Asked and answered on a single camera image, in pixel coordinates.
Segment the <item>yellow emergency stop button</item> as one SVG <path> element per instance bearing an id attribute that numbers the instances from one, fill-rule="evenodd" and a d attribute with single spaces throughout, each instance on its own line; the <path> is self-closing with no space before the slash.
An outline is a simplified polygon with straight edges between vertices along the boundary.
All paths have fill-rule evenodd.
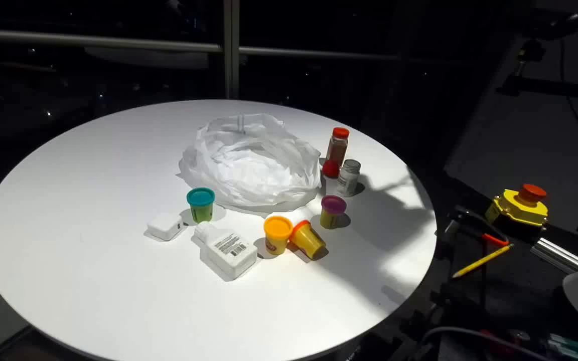
<path id="1" fill-rule="evenodd" d="M 523 183 L 517 188 L 504 188 L 495 194 L 486 210 L 487 221 L 506 217 L 527 227 L 544 227 L 548 221 L 548 207 L 544 198 L 548 193 L 534 183 Z"/>

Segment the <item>small grey-capped white bottle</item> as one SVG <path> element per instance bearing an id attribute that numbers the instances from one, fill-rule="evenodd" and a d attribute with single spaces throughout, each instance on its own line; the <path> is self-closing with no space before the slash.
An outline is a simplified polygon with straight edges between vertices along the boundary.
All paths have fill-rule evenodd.
<path id="1" fill-rule="evenodd" d="M 362 170 L 362 162 L 356 159 L 345 159 L 342 173 L 339 173 L 339 180 L 344 184 L 344 191 L 347 194 L 353 194 L 358 188 L 358 180 L 359 180 L 359 170 Z"/>

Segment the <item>large white plastic bottle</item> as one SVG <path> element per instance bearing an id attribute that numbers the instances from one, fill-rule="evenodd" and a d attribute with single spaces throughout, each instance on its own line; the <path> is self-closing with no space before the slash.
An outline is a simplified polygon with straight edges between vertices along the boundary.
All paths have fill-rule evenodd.
<path id="1" fill-rule="evenodd" d="M 193 241 L 198 245 L 200 261 L 222 280 L 234 280 L 256 263 L 256 248 L 234 231 L 200 222 Z"/>

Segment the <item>teal-lid play-dough tub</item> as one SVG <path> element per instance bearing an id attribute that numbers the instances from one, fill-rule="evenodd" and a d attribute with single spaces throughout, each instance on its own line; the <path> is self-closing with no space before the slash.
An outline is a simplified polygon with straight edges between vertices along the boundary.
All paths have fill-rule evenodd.
<path id="1" fill-rule="evenodd" d="M 187 193 L 187 202 L 195 222 L 212 219 L 214 193 L 211 188 L 193 188 Z"/>

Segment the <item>metal window rail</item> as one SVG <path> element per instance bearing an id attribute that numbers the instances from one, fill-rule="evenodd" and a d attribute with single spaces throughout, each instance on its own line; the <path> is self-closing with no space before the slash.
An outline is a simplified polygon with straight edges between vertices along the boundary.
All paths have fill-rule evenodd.
<path id="1" fill-rule="evenodd" d="M 181 41 L 181 40 L 151 40 L 151 37 L 117 37 L 117 35 L 87 35 L 63 32 L 24 32 L 0 29 L 0 41 L 12 44 L 50 44 L 50 46 L 99 46 L 126 49 L 162 49 L 162 52 L 212 52 L 225 47 L 211 41 Z M 369 52 L 333 52 L 333 49 L 300 49 L 300 47 L 269 47 L 269 46 L 238 46 L 238 53 L 246 56 L 291 56 L 291 58 L 345 58 L 345 59 L 403 59 L 398 53 Z"/>

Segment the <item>red-capped spice bottle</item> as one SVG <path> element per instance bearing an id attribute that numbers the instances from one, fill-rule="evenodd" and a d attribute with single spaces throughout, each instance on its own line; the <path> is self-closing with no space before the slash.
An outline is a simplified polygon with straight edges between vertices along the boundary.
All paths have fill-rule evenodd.
<path id="1" fill-rule="evenodd" d="M 335 162 L 338 166 L 344 164 L 347 152 L 349 130 L 347 129 L 333 129 L 330 146 L 327 146 L 327 161 Z"/>

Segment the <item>small white square box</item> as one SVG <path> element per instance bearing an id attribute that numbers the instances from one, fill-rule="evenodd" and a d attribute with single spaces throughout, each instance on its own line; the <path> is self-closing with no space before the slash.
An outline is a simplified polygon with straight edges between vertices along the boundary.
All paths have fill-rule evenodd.
<path id="1" fill-rule="evenodd" d="M 146 232 L 158 241 L 172 241 L 182 231 L 182 221 L 174 212 L 162 212 L 146 225 Z"/>

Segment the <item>vertical window post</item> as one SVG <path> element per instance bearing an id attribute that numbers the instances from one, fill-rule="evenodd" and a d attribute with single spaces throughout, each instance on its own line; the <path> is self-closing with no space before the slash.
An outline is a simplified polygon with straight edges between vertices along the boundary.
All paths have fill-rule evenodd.
<path id="1" fill-rule="evenodd" d="M 241 0 L 222 0 L 222 75 L 225 96 L 238 96 L 238 29 Z"/>

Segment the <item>clear crumpled plastic bag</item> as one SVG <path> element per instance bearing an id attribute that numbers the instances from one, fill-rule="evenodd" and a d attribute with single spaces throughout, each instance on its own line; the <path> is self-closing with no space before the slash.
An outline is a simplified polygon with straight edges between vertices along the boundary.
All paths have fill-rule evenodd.
<path id="1" fill-rule="evenodd" d="M 206 186 L 221 207 L 274 212 L 320 191 L 320 150 L 271 115 L 222 116 L 195 135 L 179 161 L 189 186 Z"/>

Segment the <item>yellow-lid play-dough tub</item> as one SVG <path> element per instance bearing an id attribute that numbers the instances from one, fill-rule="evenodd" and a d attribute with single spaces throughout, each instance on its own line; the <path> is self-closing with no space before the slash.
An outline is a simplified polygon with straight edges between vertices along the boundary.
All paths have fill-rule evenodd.
<path id="1" fill-rule="evenodd" d="M 269 217 L 262 225 L 264 247 L 271 254 L 280 254 L 287 248 L 293 222 L 284 217 Z"/>

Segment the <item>small red cap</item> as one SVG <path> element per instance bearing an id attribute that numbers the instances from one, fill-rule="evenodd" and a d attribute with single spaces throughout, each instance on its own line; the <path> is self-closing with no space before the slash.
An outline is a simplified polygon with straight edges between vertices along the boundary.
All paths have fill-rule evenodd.
<path id="1" fill-rule="evenodd" d="M 338 178 L 339 177 L 339 164 L 335 161 L 325 161 L 321 173 L 327 178 Z"/>

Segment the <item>yellow pencil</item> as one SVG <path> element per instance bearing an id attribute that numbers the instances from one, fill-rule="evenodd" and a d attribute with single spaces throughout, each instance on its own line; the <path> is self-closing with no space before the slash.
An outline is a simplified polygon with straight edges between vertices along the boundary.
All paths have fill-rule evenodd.
<path id="1" fill-rule="evenodd" d="M 506 253 L 511 251 L 511 248 L 513 248 L 513 245 L 506 245 L 506 247 L 501 247 L 501 248 L 498 248 L 498 251 L 492 251 L 492 253 L 480 257 L 477 261 L 474 261 L 474 263 L 461 266 L 460 270 L 456 270 L 456 273 L 451 274 L 451 278 L 460 278 L 460 277 L 464 277 L 464 274 L 469 274 L 472 270 L 475 270 L 475 268 L 480 268 L 480 266 L 495 261 L 498 257 L 506 254 Z"/>

